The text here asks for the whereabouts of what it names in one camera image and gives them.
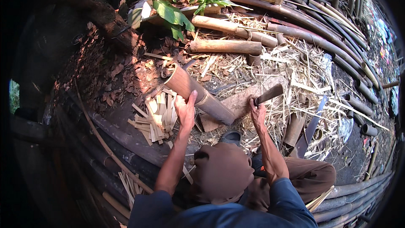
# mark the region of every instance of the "brown pants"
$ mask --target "brown pants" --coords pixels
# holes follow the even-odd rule
[[[326,162],[285,157],[290,180],[304,203],[328,190],[336,180],[335,168]],[[220,142],[204,145],[194,154],[196,168],[191,173],[194,184],[190,197],[199,203],[238,202],[253,210],[267,211],[270,186],[264,178],[253,176],[251,159],[235,144]]]

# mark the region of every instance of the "black slipper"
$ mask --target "black slipper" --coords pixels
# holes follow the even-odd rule
[[[229,144],[236,144],[236,146],[240,146],[240,141],[242,140],[242,134],[240,134],[237,130],[230,130],[222,135],[220,142],[229,143]]]

